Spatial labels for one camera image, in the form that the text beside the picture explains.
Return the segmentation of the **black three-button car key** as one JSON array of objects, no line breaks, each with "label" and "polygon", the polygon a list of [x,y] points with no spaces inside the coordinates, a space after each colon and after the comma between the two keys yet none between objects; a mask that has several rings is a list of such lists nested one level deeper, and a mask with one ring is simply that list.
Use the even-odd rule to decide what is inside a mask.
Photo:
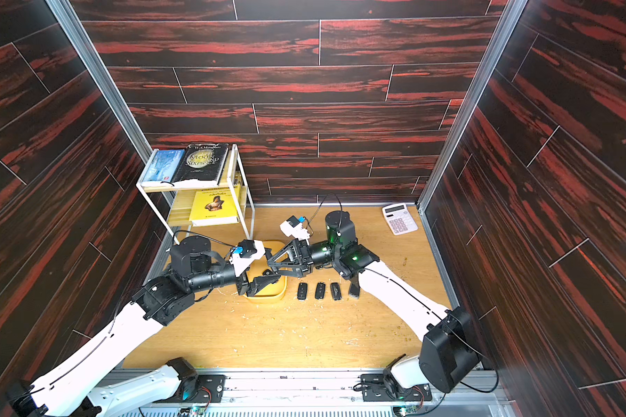
[{"label": "black three-button car key", "polygon": [[315,299],[316,300],[323,300],[325,298],[325,294],[326,294],[326,284],[325,283],[318,283],[316,285]]}]

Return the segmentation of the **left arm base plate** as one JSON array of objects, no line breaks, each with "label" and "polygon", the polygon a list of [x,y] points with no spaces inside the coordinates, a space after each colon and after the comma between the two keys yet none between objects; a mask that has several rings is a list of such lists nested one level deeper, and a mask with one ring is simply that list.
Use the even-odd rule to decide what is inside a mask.
[{"label": "left arm base plate", "polygon": [[223,399],[226,375],[198,375],[194,382],[186,382],[177,389],[173,396],[165,400],[156,401],[156,404],[214,404]]}]

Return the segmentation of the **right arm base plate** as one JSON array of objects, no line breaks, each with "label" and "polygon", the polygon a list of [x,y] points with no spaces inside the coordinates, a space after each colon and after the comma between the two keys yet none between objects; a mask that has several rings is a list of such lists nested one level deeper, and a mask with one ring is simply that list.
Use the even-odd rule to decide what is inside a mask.
[{"label": "right arm base plate", "polygon": [[365,402],[432,400],[428,384],[415,385],[407,389],[399,385],[392,376],[383,373],[360,375],[360,382],[356,383],[352,389],[360,393]]}]

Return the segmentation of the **aluminium right corner post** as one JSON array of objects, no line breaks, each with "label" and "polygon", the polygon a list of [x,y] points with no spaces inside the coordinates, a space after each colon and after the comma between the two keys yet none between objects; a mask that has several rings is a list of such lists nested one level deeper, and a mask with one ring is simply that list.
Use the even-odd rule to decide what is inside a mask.
[{"label": "aluminium right corner post", "polygon": [[442,152],[436,162],[430,180],[417,202],[418,213],[422,219],[426,217],[425,210],[430,205],[436,188],[443,179],[443,174],[450,164],[452,156],[454,156],[469,120],[471,119],[473,112],[483,95],[491,75],[504,53],[504,49],[507,46],[513,31],[516,29],[518,21],[523,14],[523,10],[527,3],[527,0],[509,1],[504,9],[504,13],[498,20],[497,28],[491,37],[487,50],[476,70],[476,75],[471,81],[469,90],[467,91],[457,116],[450,128],[449,135],[446,138]]}]

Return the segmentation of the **silver-edged car key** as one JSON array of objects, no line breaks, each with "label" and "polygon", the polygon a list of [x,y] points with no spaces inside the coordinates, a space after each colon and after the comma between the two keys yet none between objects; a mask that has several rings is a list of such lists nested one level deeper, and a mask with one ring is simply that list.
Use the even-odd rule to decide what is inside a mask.
[{"label": "silver-edged car key", "polygon": [[330,284],[330,294],[335,302],[343,300],[343,294],[339,283]]}]

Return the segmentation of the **dark grey car key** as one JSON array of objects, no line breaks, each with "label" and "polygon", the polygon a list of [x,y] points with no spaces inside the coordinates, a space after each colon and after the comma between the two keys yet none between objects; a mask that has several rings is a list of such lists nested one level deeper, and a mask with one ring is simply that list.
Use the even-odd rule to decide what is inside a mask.
[{"label": "dark grey car key", "polygon": [[358,299],[360,297],[361,288],[356,283],[351,283],[349,286],[348,295],[350,298]]}]

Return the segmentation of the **yellow book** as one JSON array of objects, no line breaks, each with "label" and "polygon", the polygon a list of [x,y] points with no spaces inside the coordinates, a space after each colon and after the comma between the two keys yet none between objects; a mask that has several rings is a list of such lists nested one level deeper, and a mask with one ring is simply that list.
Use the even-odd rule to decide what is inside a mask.
[{"label": "yellow book", "polygon": [[171,207],[167,222],[175,227],[206,227],[239,222],[239,209],[245,210],[246,192],[243,186],[235,189],[236,204],[229,188],[179,191]]}]

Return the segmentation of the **yellow storage box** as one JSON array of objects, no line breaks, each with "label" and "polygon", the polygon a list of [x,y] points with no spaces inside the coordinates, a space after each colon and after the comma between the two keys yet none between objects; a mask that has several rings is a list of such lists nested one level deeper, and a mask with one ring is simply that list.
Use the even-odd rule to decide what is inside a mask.
[{"label": "yellow storage box", "polygon": [[[269,248],[271,253],[275,254],[284,247],[284,243],[281,241],[264,241],[264,246],[265,248]],[[250,269],[247,271],[249,282],[252,283],[256,277],[263,276],[264,272],[268,269],[266,256],[252,262]],[[255,296],[247,295],[246,298],[249,302],[255,304],[273,304],[283,299],[287,286],[287,277],[281,276],[278,281],[262,288]]]}]

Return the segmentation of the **aluminium left corner post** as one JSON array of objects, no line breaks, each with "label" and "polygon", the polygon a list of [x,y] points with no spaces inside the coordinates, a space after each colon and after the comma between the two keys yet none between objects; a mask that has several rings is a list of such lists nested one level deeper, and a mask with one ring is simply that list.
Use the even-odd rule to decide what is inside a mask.
[{"label": "aluminium left corner post", "polygon": [[153,150],[74,11],[71,2],[67,0],[45,0],[45,3],[69,39],[90,77],[99,88],[137,154],[146,163]]}]

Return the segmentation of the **blue book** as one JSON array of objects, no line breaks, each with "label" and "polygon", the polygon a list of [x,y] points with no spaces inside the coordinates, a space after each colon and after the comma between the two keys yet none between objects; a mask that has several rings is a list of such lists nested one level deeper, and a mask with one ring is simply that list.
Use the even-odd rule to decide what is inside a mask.
[{"label": "blue book", "polygon": [[148,163],[141,182],[156,185],[172,182],[184,153],[183,149],[157,150]]}]

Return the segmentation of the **aluminium corner post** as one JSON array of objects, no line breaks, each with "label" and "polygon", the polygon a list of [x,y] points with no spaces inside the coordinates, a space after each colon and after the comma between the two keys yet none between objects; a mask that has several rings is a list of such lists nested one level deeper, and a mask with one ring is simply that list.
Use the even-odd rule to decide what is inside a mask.
[{"label": "aluminium corner post", "polygon": [[74,11],[71,2],[67,0],[45,0],[45,3],[69,39],[90,77],[99,88],[137,154],[146,163],[153,150]]},{"label": "aluminium corner post", "polygon": [[417,202],[418,213],[422,219],[426,217],[425,210],[430,205],[436,188],[443,179],[443,174],[450,164],[452,156],[454,156],[469,120],[471,119],[473,112],[483,95],[491,75],[504,53],[504,49],[507,46],[513,31],[516,29],[518,21],[523,14],[523,10],[527,3],[527,0],[509,1],[504,9],[504,13],[498,20],[497,28],[491,37],[487,50],[476,70],[476,75],[471,81],[469,90],[467,91],[457,116],[450,128],[449,135],[446,138],[442,152],[436,162],[430,180]]}]

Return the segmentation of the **white calculator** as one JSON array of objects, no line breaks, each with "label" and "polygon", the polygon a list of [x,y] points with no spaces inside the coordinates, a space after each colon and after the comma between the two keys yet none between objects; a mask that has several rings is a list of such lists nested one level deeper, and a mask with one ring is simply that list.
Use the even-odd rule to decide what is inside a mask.
[{"label": "white calculator", "polygon": [[418,230],[414,218],[405,203],[395,203],[382,208],[384,219],[395,236],[409,234]]}]

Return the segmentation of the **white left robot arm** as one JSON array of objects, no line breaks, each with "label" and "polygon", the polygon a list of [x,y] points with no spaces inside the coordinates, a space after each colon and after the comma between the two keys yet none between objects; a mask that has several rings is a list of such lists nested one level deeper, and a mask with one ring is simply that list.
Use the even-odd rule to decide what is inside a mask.
[{"label": "white left robot arm", "polygon": [[100,382],[144,341],[156,335],[196,302],[196,293],[234,286],[240,295],[255,295],[274,283],[270,273],[252,283],[252,262],[270,253],[261,241],[243,240],[231,246],[230,258],[211,248],[211,240],[196,234],[170,248],[170,265],[161,276],[140,288],[76,353],[30,385],[9,390],[18,416],[118,416],[153,401],[198,392],[198,373],[178,358],[146,375],[114,386]]}]

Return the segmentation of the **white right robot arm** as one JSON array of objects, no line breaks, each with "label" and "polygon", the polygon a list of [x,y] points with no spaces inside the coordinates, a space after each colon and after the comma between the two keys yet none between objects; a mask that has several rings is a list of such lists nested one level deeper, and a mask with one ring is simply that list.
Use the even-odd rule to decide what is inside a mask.
[{"label": "white right robot arm", "polygon": [[447,309],[399,278],[378,255],[361,245],[349,212],[325,217],[325,240],[311,243],[304,218],[292,216],[280,225],[290,242],[267,259],[279,276],[304,277],[313,269],[332,267],[343,279],[376,297],[410,327],[422,343],[417,356],[402,355],[384,370],[388,392],[429,383],[450,393],[481,361],[476,331],[463,308]]}]

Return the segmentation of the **black book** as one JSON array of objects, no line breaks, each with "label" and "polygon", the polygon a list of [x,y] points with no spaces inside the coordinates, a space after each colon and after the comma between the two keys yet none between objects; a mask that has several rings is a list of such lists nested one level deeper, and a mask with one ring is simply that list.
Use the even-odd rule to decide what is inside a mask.
[{"label": "black book", "polygon": [[219,184],[229,144],[191,144],[179,164],[172,183],[175,186],[212,187]]}]

